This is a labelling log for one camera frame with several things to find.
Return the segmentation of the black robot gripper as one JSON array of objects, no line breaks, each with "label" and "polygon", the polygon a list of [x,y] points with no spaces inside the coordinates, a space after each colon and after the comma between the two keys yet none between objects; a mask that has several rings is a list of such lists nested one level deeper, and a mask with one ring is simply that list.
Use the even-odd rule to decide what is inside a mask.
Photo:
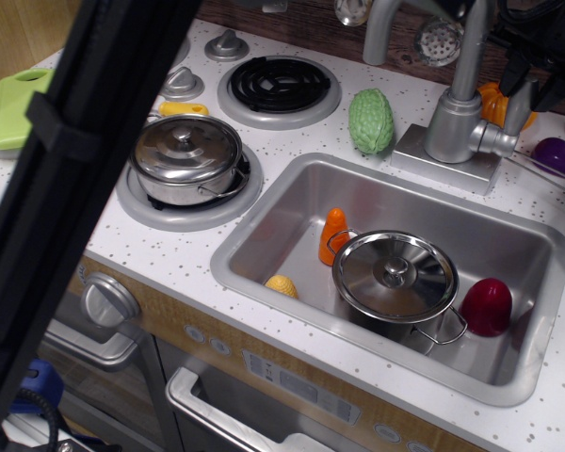
[{"label": "black robot gripper", "polygon": [[534,110],[547,112],[565,100],[565,8],[500,8],[493,34],[512,48],[499,82],[503,95],[518,90],[532,65],[552,72]]}]

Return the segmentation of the black foreground robot arm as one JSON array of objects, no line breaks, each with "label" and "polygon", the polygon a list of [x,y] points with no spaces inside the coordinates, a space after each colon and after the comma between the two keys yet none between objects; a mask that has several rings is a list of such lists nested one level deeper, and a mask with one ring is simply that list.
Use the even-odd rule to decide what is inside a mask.
[{"label": "black foreground robot arm", "polygon": [[0,448],[38,344],[195,14],[196,1],[85,1],[0,202]]}]

